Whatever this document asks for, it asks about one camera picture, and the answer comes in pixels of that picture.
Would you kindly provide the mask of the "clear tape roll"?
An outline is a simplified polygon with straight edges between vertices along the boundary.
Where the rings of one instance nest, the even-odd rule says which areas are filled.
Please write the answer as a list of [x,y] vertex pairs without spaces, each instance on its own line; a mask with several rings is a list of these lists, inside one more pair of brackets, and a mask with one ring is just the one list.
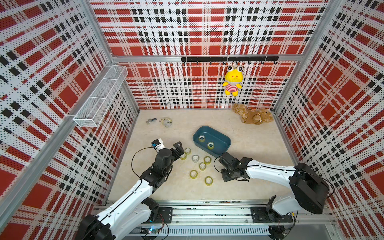
[[199,160],[200,160],[200,157],[199,157],[198,155],[193,155],[193,156],[192,156],[192,161],[193,161],[194,163],[198,163]]

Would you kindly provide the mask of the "yellow tape roll bottom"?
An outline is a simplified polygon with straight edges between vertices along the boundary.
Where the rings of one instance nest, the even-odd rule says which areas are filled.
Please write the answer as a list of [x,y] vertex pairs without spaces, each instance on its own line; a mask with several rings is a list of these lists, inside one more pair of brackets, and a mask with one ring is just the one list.
[[210,176],[207,176],[207,177],[205,177],[205,184],[207,185],[207,186],[211,186],[212,184],[213,184],[213,178],[212,177],[210,177]]

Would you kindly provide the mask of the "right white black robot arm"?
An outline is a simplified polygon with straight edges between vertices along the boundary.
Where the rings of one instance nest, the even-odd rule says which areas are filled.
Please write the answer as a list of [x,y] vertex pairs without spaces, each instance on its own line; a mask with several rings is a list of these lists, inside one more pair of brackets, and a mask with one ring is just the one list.
[[238,160],[229,153],[219,156],[218,161],[224,167],[220,170],[224,182],[258,179],[290,189],[284,196],[272,196],[266,206],[266,211],[277,217],[300,210],[320,215],[329,191],[334,189],[328,180],[303,163],[277,166],[246,157]]

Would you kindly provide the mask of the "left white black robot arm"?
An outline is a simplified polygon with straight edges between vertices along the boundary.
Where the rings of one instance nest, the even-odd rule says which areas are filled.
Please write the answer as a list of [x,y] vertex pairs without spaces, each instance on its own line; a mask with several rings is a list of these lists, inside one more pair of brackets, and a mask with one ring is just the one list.
[[119,200],[97,215],[87,215],[80,223],[76,240],[121,240],[138,225],[159,216],[159,204],[150,196],[167,181],[173,163],[184,154],[181,142],[168,149],[162,139],[152,141],[158,150],[153,164]]

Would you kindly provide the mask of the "teal plastic storage box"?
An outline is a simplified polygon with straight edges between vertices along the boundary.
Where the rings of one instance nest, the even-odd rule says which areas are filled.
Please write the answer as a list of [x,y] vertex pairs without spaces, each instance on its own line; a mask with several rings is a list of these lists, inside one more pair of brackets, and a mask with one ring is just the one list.
[[[204,142],[199,142],[199,136],[204,135],[206,140]],[[221,132],[209,127],[202,126],[200,127],[193,135],[193,141],[197,147],[205,151],[206,153],[216,157],[221,156],[223,153],[227,152],[227,150],[231,146],[231,139],[222,134]],[[209,150],[207,148],[207,143],[213,142],[215,144],[215,148],[213,150]]]

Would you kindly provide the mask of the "brown plush bear toy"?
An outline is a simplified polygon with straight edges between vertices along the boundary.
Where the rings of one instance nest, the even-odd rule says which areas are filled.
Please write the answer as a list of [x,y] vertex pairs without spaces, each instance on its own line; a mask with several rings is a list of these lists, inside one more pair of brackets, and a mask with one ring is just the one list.
[[274,121],[273,115],[267,109],[249,109],[243,104],[234,104],[231,107],[232,111],[238,114],[244,124],[260,125]]

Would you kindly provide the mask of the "small green circuit board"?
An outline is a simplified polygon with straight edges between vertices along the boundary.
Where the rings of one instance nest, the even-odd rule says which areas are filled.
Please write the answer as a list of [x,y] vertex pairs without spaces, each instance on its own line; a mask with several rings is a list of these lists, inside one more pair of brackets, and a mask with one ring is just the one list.
[[141,235],[157,235],[161,229],[158,228],[141,228]]

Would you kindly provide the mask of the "yellow frog plush toy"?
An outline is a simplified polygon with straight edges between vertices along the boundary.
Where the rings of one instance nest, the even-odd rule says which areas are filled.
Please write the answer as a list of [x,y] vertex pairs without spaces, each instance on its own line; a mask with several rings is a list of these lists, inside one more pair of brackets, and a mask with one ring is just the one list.
[[239,90],[242,89],[241,82],[244,80],[242,66],[229,66],[225,75],[225,82],[223,87],[225,88],[225,94],[227,96],[233,95],[237,97]]

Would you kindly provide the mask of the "small metal blue keychain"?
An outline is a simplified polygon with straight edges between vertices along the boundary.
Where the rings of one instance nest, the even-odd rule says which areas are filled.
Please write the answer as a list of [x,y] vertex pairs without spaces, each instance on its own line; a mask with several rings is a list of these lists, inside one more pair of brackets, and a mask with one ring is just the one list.
[[153,122],[156,122],[157,120],[158,120],[157,118],[148,119],[148,120],[146,121],[146,123],[147,123],[147,125],[149,125],[149,124],[151,124],[151,123],[153,123]]

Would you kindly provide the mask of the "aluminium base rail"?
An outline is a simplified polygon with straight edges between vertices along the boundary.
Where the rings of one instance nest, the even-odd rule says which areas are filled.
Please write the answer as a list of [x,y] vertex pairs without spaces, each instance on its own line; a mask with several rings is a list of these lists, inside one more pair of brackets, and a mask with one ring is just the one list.
[[[275,222],[264,212],[265,200],[245,201],[159,201],[170,208],[161,222],[141,224],[128,239],[269,239],[271,234],[285,240],[341,240],[330,210],[315,215],[307,211],[288,213]],[[161,229],[157,235],[141,235],[141,228]]]

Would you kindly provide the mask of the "black hook rail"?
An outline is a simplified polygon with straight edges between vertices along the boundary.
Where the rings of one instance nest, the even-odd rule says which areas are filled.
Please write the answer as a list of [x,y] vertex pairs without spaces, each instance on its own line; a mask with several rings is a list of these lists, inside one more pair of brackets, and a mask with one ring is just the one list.
[[213,62],[277,62],[278,56],[256,56],[256,57],[181,57],[183,63],[213,63]]

